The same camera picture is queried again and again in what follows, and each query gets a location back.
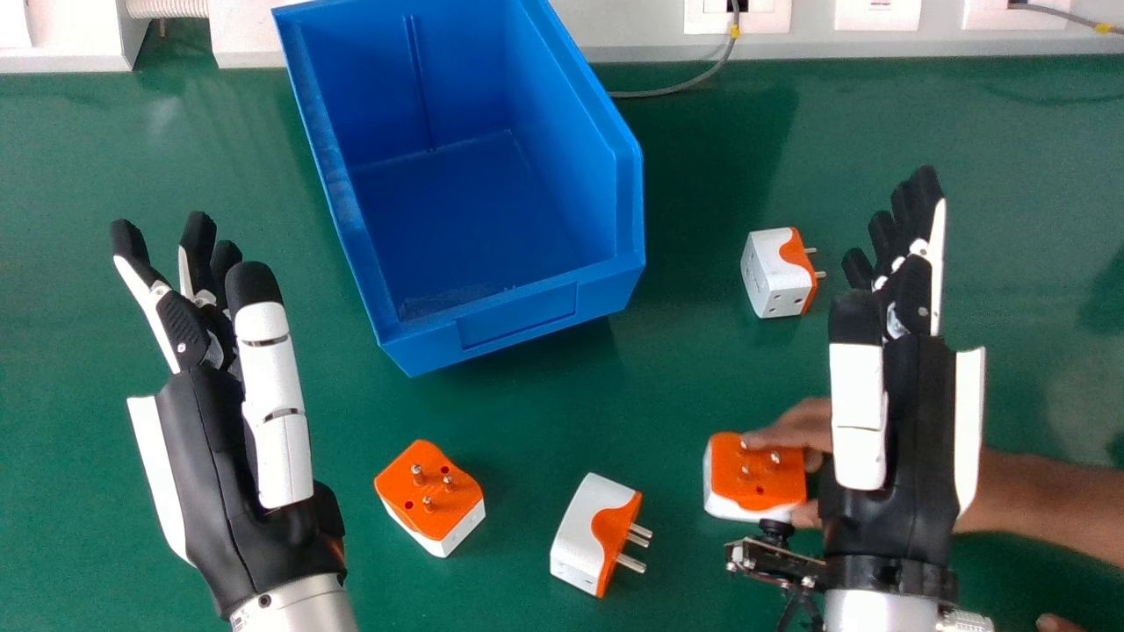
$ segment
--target power plug adapter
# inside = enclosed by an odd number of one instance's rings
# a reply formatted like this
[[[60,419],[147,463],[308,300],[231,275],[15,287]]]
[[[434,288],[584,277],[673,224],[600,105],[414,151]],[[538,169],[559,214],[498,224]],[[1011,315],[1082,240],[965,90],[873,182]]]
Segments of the power plug adapter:
[[[390,517],[438,558],[448,557],[484,520],[480,485],[422,439],[374,478],[374,490]]]
[[[807,314],[819,280],[827,276],[812,265],[799,231],[792,227],[754,231],[742,251],[742,281],[760,318]]]
[[[626,556],[625,542],[646,549],[652,532],[635,523],[642,495],[602,476],[588,473],[570,500],[551,547],[551,575],[595,597],[604,597],[617,565],[644,572]]]
[[[703,455],[703,508],[725,520],[792,522],[808,499],[804,450],[750,450],[735,432],[719,432]]]

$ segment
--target power cord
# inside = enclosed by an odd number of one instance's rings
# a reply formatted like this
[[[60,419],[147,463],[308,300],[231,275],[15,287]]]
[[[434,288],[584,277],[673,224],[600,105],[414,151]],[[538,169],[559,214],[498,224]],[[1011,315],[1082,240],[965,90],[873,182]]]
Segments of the power cord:
[[[1008,9],[1018,9],[1021,11],[1034,11],[1037,13],[1045,13],[1048,16],[1054,16],[1069,20],[1073,24],[1079,24],[1081,26],[1087,26],[1097,33],[1114,33],[1116,35],[1124,35],[1124,28],[1121,28],[1114,24],[1103,22],[1097,20],[1090,20],[1089,18],[1082,18],[1070,13],[1069,11],[1062,11],[1061,9],[1054,9],[1053,7],[1043,7],[1042,4],[1031,4],[1026,0],[1013,0],[1007,4]]]
[[[668,94],[674,94],[676,92],[682,92],[683,90],[689,90],[698,85],[699,83],[703,83],[707,79],[714,76],[719,70],[722,70],[722,66],[726,65],[726,62],[729,61],[729,54],[734,52],[734,44],[737,42],[737,38],[742,36],[742,30],[738,27],[742,13],[741,9],[737,7],[737,0],[734,0],[729,4],[731,7],[734,8],[734,19],[729,25],[729,40],[726,42],[726,48],[722,52],[722,56],[718,57],[718,61],[715,62],[713,66],[707,69],[706,72],[694,79],[688,79],[682,83],[668,85],[667,88],[656,88],[654,90],[616,91],[616,92],[609,92],[609,97],[614,99],[649,99],[652,97],[665,97]]]

